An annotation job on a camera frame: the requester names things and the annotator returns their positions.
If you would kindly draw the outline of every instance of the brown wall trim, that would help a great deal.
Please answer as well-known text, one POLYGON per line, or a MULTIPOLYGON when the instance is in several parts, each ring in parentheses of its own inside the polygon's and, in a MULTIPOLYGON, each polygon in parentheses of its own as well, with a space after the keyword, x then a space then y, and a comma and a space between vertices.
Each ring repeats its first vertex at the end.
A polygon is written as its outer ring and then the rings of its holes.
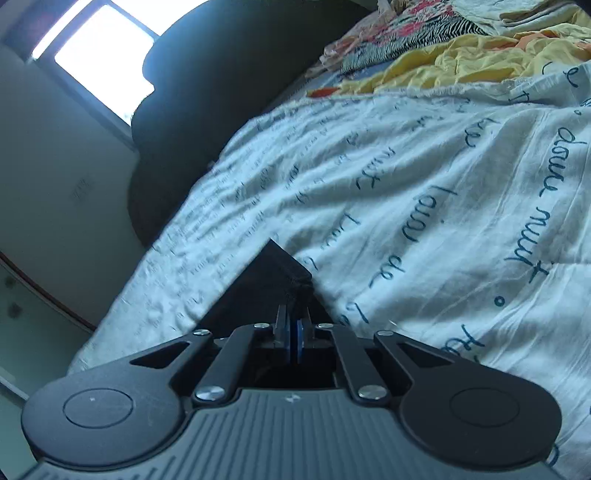
POLYGON ((62 302, 60 302, 57 298, 43 290, 37 283, 35 283, 25 272, 23 272, 20 268, 18 268, 14 263, 12 263, 4 253, 0 252, 0 260, 2 260, 6 265, 9 266, 11 270, 13 270, 22 280, 27 282, 27 284, 35 290, 39 295, 44 297, 47 301, 53 303, 57 308, 62 310, 63 312, 67 313, 73 320, 77 321, 84 327, 88 328, 92 332, 96 330, 96 326, 92 325, 90 322, 82 318, 76 312, 73 312, 68 307, 66 307, 62 302))

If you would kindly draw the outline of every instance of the black circular pad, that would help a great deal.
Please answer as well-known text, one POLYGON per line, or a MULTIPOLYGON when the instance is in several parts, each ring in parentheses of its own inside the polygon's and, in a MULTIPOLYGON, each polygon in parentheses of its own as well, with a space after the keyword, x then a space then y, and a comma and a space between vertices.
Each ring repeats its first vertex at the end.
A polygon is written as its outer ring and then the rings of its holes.
POLYGON ((52 382, 22 412, 35 454, 63 465, 113 468, 166 442, 184 411, 163 369, 121 360, 52 382))
POLYGON ((133 409, 134 401, 123 392, 93 388, 71 396, 64 405, 64 414, 79 427, 106 429, 124 421, 133 409))
POLYGON ((450 403, 453 414, 476 427, 500 427, 519 415, 519 404, 511 395, 494 388, 468 388, 450 403))
POLYGON ((485 471, 544 460, 562 423, 543 388, 462 359, 414 372, 399 413, 405 430, 432 455, 485 471))

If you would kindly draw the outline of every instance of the ribbed gray surface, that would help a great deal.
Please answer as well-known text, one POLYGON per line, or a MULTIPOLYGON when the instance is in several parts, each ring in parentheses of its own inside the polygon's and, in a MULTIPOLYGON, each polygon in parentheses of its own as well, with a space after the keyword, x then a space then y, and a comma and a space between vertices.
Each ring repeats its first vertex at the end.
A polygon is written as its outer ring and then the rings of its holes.
POLYGON ((116 472, 41 465, 31 480, 556 480, 544 464, 482 473, 443 464, 411 443, 383 408, 342 390, 243 391, 201 410, 166 452, 116 472))

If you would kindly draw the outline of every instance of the crumpled sheet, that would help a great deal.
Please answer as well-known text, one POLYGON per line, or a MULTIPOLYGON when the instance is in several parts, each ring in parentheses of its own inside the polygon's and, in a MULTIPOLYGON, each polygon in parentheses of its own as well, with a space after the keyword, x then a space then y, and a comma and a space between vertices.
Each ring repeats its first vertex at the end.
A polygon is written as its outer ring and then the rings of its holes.
POLYGON ((324 72, 340 69, 343 59, 360 43, 376 37, 393 18, 406 8, 410 0, 378 0, 378 9, 361 19, 340 39, 328 44, 319 62, 306 71, 306 77, 314 78, 324 72))
POLYGON ((591 28, 560 24, 514 37, 463 35, 447 43, 405 53, 383 72, 362 80, 344 80, 339 88, 310 92, 372 93, 383 88, 432 88, 454 83, 500 82, 567 70, 591 60, 591 28))
POLYGON ((489 35, 508 37, 569 22, 580 11, 565 0, 452 0, 452 5, 489 35))
POLYGON ((414 0, 379 31, 365 37, 342 59, 341 74, 395 60, 405 52, 449 41, 463 34, 486 35, 459 15, 451 0, 414 0))
POLYGON ((304 99, 249 121, 70 371, 191 331, 272 238, 359 336, 392 329, 546 388, 563 415, 548 464, 587 480, 590 72, 304 99))

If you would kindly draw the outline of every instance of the dark chair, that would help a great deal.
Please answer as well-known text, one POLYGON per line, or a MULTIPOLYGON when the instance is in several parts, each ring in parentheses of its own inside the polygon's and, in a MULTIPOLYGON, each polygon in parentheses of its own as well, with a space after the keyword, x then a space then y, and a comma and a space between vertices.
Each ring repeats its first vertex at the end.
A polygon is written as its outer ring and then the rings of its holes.
POLYGON ((350 0, 209 0, 154 44, 138 107, 128 192, 149 247, 231 136, 369 11, 350 0))

